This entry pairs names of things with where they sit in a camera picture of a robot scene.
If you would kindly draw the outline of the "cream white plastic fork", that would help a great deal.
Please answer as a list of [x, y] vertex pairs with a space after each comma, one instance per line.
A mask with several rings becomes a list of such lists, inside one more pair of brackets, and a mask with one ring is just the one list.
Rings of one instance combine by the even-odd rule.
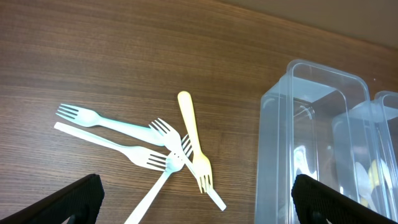
[[123, 153], [131, 162], [144, 168], [164, 171], [167, 156], [142, 146], [122, 146], [82, 129], [56, 122], [54, 128], [86, 141]]

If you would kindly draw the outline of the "white fork long diagonal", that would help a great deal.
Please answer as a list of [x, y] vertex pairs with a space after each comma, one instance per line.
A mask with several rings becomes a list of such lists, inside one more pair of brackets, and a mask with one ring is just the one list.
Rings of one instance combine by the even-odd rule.
[[185, 135], [183, 139], [180, 139], [179, 146], [177, 146], [177, 142], [174, 140], [166, 140], [165, 146], [168, 150], [170, 150], [170, 154], [167, 156], [166, 159], [165, 171], [163, 171], [158, 181], [153, 185], [153, 187], [149, 190], [146, 196], [139, 202], [137, 207], [129, 215], [124, 224], [136, 224], [141, 221], [167, 179], [174, 172], [179, 172], [184, 167], [185, 163], [178, 153], [182, 151], [185, 157], [189, 157], [192, 153], [192, 147], [190, 145], [188, 135]]

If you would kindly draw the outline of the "yellow plastic spoon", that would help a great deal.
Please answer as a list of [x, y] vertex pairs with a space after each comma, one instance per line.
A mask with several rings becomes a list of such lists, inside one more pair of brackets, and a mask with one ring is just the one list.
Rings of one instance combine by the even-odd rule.
[[366, 188], [367, 192], [364, 195], [361, 194], [360, 204], [365, 207], [369, 207], [371, 210], [376, 212], [377, 209], [373, 202], [373, 198], [371, 196], [373, 190], [380, 185], [378, 171], [377, 171], [377, 164], [375, 160], [372, 161], [371, 166], [368, 169], [368, 177], [369, 177], [369, 185]]

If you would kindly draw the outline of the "clear plastic container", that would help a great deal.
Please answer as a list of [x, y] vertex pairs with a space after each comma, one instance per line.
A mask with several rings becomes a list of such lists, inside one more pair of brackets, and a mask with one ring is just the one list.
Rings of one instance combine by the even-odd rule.
[[256, 223], [298, 222], [291, 190], [300, 174], [340, 193], [332, 121], [374, 97], [356, 75], [306, 60], [288, 64], [261, 98]]
[[332, 121], [338, 191], [360, 203], [355, 162], [368, 173], [376, 161], [380, 185], [372, 192], [377, 213], [397, 221], [397, 93], [380, 91]]

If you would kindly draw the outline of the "white spoon top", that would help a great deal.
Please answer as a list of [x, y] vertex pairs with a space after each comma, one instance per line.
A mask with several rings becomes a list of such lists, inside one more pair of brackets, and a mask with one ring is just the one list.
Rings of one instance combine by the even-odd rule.
[[368, 202], [371, 210], [377, 212], [376, 206], [371, 197], [373, 189], [371, 187], [371, 181], [369, 179], [368, 173], [359, 162], [355, 162], [355, 168], [359, 194]]

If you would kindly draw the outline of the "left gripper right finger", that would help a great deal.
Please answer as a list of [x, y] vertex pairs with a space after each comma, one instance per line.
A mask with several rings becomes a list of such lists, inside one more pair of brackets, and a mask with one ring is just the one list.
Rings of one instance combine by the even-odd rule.
[[301, 224], [395, 223], [305, 174], [296, 176], [291, 196]]

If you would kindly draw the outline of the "yellow plastic fork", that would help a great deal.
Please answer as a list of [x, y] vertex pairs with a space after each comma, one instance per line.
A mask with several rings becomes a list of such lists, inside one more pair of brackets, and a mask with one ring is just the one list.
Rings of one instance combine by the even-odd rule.
[[187, 91], [181, 91], [178, 96], [178, 104], [187, 129], [193, 149], [193, 169], [197, 176], [200, 191], [208, 193], [213, 189], [213, 176], [210, 160], [201, 150], [195, 112], [192, 97]]

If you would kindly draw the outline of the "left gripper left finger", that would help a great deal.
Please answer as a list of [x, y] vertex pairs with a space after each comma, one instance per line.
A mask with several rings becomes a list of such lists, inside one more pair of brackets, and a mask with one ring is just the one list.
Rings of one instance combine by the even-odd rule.
[[95, 224], [104, 199], [98, 174], [89, 174], [1, 220], [2, 224]]

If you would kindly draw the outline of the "right clear plastic container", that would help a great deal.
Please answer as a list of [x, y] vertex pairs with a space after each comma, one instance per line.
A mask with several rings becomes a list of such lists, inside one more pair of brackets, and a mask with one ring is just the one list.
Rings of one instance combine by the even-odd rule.
[[355, 162], [368, 173], [376, 161], [380, 185], [372, 192], [377, 213], [397, 221], [397, 93], [380, 91], [332, 121], [338, 191], [360, 203]]

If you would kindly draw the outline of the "left clear plastic container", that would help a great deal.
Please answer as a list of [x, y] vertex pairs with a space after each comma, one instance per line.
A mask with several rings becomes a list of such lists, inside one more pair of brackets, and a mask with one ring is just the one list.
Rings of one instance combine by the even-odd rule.
[[261, 98], [256, 223], [298, 222], [291, 190], [300, 174], [340, 193], [332, 121], [374, 97], [356, 75], [306, 60], [288, 64]]

